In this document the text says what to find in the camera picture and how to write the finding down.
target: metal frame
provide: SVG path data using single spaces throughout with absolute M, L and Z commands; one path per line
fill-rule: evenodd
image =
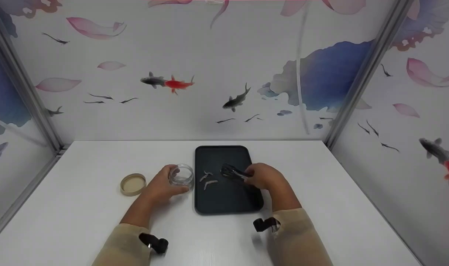
M 44 104 L 35 92 L 34 86 L 22 66 L 12 46 L 10 36 L 4 27 L 0 27 L 0 62 L 31 114 L 32 120 L 47 141 L 47 145 L 52 150 L 53 155 L 59 153 L 64 143 L 47 118 Z
M 352 115 L 357 103 L 361 99 L 369 81 L 371 80 L 378 65 L 382 61 L 385 52 L 390 49 L 398 29 L 407 17 L 408 10 L 413 0 L 395 0 L 388 16 L 385 18 L 383 27 L 374 39 L 369 56 L 364 60 L 359 69 L 354 82 L 346 95 L 335 123 L 326 136 L 324 143 L 329 150 L 332 150 L 341 135 L 349 117 Z

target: small shrimp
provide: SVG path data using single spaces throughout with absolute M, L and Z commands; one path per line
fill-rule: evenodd
M 206 186 L 207 185 L 212 184 L 212 183 L 217 183 L 217 182 L 218 182 L 218 180 L 211 180 L 211 181 L 206 182 L 205 183 L 205 188 L 203 188 L 203 190 L 206 190 Z

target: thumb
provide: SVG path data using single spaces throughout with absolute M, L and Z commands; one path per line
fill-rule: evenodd
M 189 191 L 188 187 L 185 187 L 182 185 L 181 186 L 172 186 L 172 188 L 170 189 L 170 194 L 172 196 L 175 196 L 175 195 L 183 194 L 187 191 Z

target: pink petal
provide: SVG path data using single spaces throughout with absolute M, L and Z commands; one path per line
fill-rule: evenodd
M 414 0 L 410 10 L 408 10 L 407 17 L 411 20 L 417 20 L 420 13 L 420 0 Z
M 304 7 L 306 0 L 285 0 L 280 15 L 290 17 Z
M 112 27 L 103 27 L 81 17 L 68 17 L 67 20 L 78 32 L 96 40 L 111 39 L 120 35 L 126 29 L 126 25 L 124 25 L 123 30 L 116 33 L 116 30 L 124 24 L 119 22 L 115 22 Z
M 61 92 L 68 91 L 81 82 L 81 80 L 74 79 L 49 78 L 41 81 L 41 83 L 39 83 L 36 88 L 42 91 Z
M 148 7 L 154 7 L 157 5 L 169 5 L 169 4 L 182 4 L 186 5 L 188 3 L 192 2 L 192 0 L 150 0 L 147 3 Z
M 106 61 L 106 62 L 103 62 L 103 63 L 99 64 L 98 68 L 105 69 L 105 70 L 108 70 L 108 71 L 113 71 L 113 70 L 117 70 L 119 68 L 122 68 L 124 66 L 126 66 L 126 65 L 125 64 L 121 64 L 120 62 Z
M 407 73 L 412 81 L 422 86 L 438 88 L 449 86 L 449 76 L 443 78 L 435 75 L 424 62 L 415 58 L 407 60 Z
M 366 6 L 366 0 L 323 0 L 323 3 L 343 15 L 356 14 Z
M 221 16 L 221 14 L 223 14 L 223 12 L 226 10 L 226 8 L 228 8 L 229 0 L 224 0 L 224 2 L 225 3 L 221 6 L 218 13 L 215 15 L 215 17 L 213 17 L 213 20 L 211 21 L 211 24 L 210 24 L 210 28 L 213 27 L 213 23 Z
M 414 116 L 420 118 L 420 115 L 413 109 L 413 107 L 406 104 L 394 104 L 395 110 L 404 116 Z

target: jar lid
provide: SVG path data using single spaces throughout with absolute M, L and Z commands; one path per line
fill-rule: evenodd
M 146 186 L 145 177 L 142 174 L 134 173 L 127 175 L 120 183 L 121 193 L 125 196 L 135 196 L 141 193 Z

